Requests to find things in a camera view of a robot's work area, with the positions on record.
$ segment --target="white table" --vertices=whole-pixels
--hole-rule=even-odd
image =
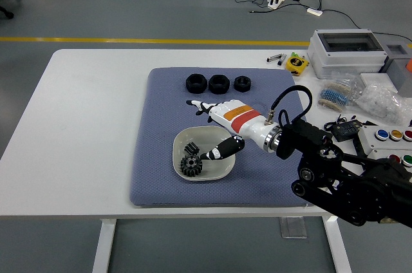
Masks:
[[[133,150],[146,79],[153,68],[278,68],[266,58],[280,52],[57,51],[0,160],[0,216],[103,219],[94,272],[107,270],[118,218],[322,216],[335,266],[338,272],[349,272],[336,218],[318,207],[141,208],[129,201]],[[306,51],[295,52],[307,57]],[[295,81],[308,86],[314,96],[320,92],[311,67]],[[306,97],[301,98],[305,107]],[[313,106],[306,117],[322,127],[337,115]],[[349,144],[341,147],[354,153]]]

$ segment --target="black nut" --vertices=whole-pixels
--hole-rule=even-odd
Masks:
[[[209,89],[213,94],[221,95],[228,91],[230,81],[225,75],[214,75],[209,80]]]
[[[250,78],[244,75],[241,75],[240,77],[237,77],[236,79],[234,79],[234,89],[242,93],[250,90],[251,84],[252,82],[250,81]]]
[[[207,88],[207,80],[204,75],[193,73],[186,79],[186,88],[193,94],[201,94]]]

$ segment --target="floor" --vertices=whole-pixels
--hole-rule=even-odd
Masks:
[[[15,15],[0,14],[0,156],[59,49],[293,49],[304,48],[299,42],[308,43],[316,29],[355,27],[338,12],[316,17],[294,5],[252,14],[267,9],[236,1],[0,0]],[[361,28],[412,38],[408,1],[322,0],[322,9],[344,12]],[[410,271],[411,229],[339,225],[354,272]],[[307,240],[289,241],[272,218],[121,220],[109,272],[334,272],[321,219],[307,218],[306,226]],[[0,220],[0,272],[91,272],[99,231],[95,220]]]

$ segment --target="yellow floor line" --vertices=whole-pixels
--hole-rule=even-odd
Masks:
[[[8,42],[90,42],[90,43],[151,43],[151,44],[228,44],[247,46],[309,46],[306,41],[248,41],[208,39],[131,39],[131,38],[53,38],[53,37],[0,37]]]

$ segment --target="pen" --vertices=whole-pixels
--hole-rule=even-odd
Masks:
[[[280,59],[281,56],[282,56],[282,53],[277,54],[277,55],[273,55],[273,56],[271,56],[271,57],[268,57],[268,58],[266,59],[266,61],[267,61],[267,62],[273,62],[273,61],[275,61],[275,60],[277,60],[277,59]]]

